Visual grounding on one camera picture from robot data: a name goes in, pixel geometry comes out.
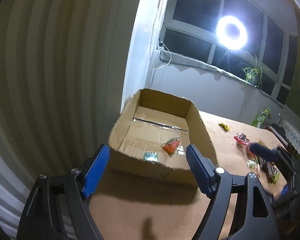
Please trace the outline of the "orange triangular snack packet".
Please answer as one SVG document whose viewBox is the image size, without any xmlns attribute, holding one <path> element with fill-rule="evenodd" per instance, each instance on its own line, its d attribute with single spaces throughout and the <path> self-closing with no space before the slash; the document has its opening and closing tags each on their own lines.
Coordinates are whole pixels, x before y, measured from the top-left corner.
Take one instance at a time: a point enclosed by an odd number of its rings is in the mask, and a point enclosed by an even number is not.
<svg viewBox="0 0 300 240">
<path fill-rule="evenodd" d="M 174 154 L 179 147 L 179 143 L 180 143 L 180 137 L 177 136 L 163 143 L 161 147 L 167 154 Z"/>
</svg>

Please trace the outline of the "open cardboard box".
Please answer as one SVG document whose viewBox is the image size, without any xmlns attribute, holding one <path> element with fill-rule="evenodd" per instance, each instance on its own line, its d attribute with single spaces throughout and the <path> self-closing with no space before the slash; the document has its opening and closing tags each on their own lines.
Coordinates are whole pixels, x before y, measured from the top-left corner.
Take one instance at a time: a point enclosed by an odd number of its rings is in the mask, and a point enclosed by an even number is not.
<svg viewBox="0 0 300 240">
<path fill-rule="evenodd" d="M 180 137 L 178 149 L 167 154 L 161 145 Z M 128 101 L 111 130 L 109 166 L 115 170 L 164 181 L 196 186 L 185 151 L 194 144 L 218 165 L 215 147 L 194 103 L 158 90 L 140 89 Z M 143 159 L 158 154 L 158 162 Z"/>
</svg>

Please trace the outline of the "potted spider plant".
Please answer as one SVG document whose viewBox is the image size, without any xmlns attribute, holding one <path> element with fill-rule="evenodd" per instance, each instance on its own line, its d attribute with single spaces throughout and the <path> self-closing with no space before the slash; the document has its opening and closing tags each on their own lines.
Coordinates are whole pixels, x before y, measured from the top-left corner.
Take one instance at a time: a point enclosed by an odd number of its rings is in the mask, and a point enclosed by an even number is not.
<svg viewBox="0 0 300 240">
<path fill-rule="evenodd" d="M 242 70 L 245 75 L 244 81 L 245 83 L 262 88 L 263 76 L 269 69 L 263 66 L 263 63 L 256 55 L 251 56 L 251 58 L 252 62 L 241 64 L 243 65 Z"/>
</svg>

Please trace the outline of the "light green candy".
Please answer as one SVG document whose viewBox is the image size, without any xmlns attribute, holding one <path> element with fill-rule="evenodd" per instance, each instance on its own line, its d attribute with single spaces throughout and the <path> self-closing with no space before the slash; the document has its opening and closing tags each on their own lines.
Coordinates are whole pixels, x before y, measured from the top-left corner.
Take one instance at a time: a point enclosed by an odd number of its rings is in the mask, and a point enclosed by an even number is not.
<svg viewBox="0 0 300 240">
<path fill-rule="evenodd" d="M 249 168 L 257 168 L 257 162 L 255 160 L 247 160 L 247 165 Z"/>
</svg>

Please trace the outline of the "yellow wrapped candy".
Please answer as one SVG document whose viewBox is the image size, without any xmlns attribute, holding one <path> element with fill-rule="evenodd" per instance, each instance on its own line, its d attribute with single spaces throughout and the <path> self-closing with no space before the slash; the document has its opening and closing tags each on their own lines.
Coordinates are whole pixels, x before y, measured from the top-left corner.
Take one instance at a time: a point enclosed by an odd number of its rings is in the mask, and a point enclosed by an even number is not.
<svg viewBox="0 0 300 240">
<path fill-rule="evenodd" d="M 218 125 L 225 131 L 227 131 L 227 132 L 230 131 L 230 128 L 227 125 L 225 125 L 224 123 L 219 123 Z"/>
</svg>

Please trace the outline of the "white lace tablecloth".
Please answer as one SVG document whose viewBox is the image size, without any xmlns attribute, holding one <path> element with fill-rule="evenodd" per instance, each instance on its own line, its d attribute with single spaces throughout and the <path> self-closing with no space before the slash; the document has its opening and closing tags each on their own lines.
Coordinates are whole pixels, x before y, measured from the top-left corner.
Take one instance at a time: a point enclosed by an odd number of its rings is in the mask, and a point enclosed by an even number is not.
<svg viewBox="0 0 300 240">
<path fill-rule="evenodd" d="M 285 130 L 286 138 L 300 155 L 300 131 L 284 118 L 280 118 L 277 124 Z"/>
</svg>

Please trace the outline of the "green white carton box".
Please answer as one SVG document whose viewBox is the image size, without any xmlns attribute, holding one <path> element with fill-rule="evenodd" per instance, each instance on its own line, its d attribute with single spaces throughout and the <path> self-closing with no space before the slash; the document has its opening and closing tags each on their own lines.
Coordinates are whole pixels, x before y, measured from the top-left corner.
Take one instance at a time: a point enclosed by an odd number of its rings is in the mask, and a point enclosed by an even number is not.
<svg viewBox="0 0 300 240">
<path fill-rule="evenodd" d="M 269 113 L 270 113 L 270 109 L 268 107 L 258 111 L 251 125 L 253 127 L 260 128 L 264 120 L 268 117 Z"/>
</svg>

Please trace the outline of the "brown Snickers bar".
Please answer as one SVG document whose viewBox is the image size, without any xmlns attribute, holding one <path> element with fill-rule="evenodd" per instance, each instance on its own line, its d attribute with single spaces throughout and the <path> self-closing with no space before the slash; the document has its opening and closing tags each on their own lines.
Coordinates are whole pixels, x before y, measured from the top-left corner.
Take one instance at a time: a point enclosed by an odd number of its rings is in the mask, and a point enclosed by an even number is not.
<svg viewBox="0 0 300 240">
<path fill-rule="evenodd" d="M 275 183 L 275 172 L 270 162 L 265 161 L 261 157 L 257 157 L 261 170 L 266 174 L 267 180 Z"/>
</svg>

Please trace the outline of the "small silver green candy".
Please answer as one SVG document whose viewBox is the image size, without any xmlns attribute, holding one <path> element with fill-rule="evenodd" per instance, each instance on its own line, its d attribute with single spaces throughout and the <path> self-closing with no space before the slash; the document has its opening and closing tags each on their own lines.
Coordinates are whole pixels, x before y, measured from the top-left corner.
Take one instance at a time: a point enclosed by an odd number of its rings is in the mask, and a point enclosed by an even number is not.
<svg viewBox="0 0 300 240">
<path fill-rule="evenodd" d="M 158 162 L 158 154 L 155 152 L 146 152 L 143 155 L 143 159 L 147 162 L 157 163 Z"/>
</svg>

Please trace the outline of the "red clear snack packet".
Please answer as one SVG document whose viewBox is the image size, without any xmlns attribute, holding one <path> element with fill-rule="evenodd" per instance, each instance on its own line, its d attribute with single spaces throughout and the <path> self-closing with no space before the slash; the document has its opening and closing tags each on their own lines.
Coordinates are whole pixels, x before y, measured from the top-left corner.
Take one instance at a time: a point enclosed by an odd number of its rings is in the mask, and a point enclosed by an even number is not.
<svg viewBox="0 0 300 240">
<path fill-rule="evenodd" d="M 250 140 L 247 138 L 247 136 L 244 134 L 244 133 L 237 133 L 235 136 L 234 136 L 234 139 L 236 140 L 236 142 L 239 144 L 239 145 L 242 145 L 242 146 L 249 146 L 250 145 Z"/>
</svg>

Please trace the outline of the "grey windowsill cloth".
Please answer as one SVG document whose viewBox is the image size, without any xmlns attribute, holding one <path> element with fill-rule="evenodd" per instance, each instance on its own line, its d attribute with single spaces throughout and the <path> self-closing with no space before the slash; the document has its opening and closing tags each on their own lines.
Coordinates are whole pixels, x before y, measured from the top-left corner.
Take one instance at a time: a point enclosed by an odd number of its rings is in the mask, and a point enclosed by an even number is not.
<svg viewBox="0 0 300 240">
<path fill-rule="evenodd" d="M 172 53 L 172 52 L 168 52 L 166 50 L 160 50 L 159 52 L 159 59 L 161 62 L 169 65 L 169 64 L 176 64 L 182 67 L 186 67 L 186 68 L 194 68 L 194 69 L 200 69 L 200 70 L 205 70 L 211 73 L 219 73 L 222 74 L 223 76 L 229 77 L 231 79 L 234 79 L 240 83 L 242 83 L 245 86 L 250 86 L 250 87 L 254 87 L 258 90 L 261 91 L 261 93 L 263 93 L 265 96 L 267 96 L 268 98 L 270 98 L 271 100 L 273 100 L 274 102 L 276 102 L 280 107 L 283 108 L 284 104 L 279 102 L 278 100 L 272 98 L 270 95 L 268 95 L 265 91 L 263 91 L 261 88 L 258 88 L 257 86 L 253 86 L 249 83 L 245 83 L 244 79 L 245 78 L 240 78 L 235 76 L 234 74 L 231 74 L 230 72 L 227 72 L 221 68 L 218 68 L 216 66 L 207 64 L 205 62 L 196 60 L 196 59 L 192 59 L 190 57 L 185 57 L 183 55 L 180 54 L 176 54 L 176 53 Z"/>
</svg>

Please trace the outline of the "green snack packet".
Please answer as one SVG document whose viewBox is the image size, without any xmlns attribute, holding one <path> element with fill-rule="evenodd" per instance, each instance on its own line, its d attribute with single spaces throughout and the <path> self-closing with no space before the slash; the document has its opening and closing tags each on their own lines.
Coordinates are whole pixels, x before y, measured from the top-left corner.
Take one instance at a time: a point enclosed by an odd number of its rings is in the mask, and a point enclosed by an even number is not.
<svg viewBox="0 0 300 240">
<path fill-rule="evenodd" d="M 279 177 L 280 177 L 280 172 L 279 172 L 279 170 L 277 168 L 274 167 L 272 169 L 272 173 L 273 173 L 273 175 L 271 176 L 271 182 L 273 184 L 276 184 L 277 181 L 278 181 L 278 179 L 279 179 Z"/>
</svg>

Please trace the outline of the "black tripod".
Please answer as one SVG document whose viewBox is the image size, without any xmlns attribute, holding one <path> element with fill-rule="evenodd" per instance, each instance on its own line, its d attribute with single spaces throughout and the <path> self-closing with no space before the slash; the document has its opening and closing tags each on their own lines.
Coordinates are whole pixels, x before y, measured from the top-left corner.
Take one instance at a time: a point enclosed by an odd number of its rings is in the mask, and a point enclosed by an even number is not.
<svg viewBox="0 0 300 240">
<path fill-rule="evenodd" d="M 229 56 L 229 50 L 228 49 L 223 54 L 223 56 L 220 59 L 217 67 L 220 67 L 221 65 L 225 65 L 226 68 L 224 70 L 227 71 L 227 72 L 230 72 L 230 56 Z"/>
</svg>

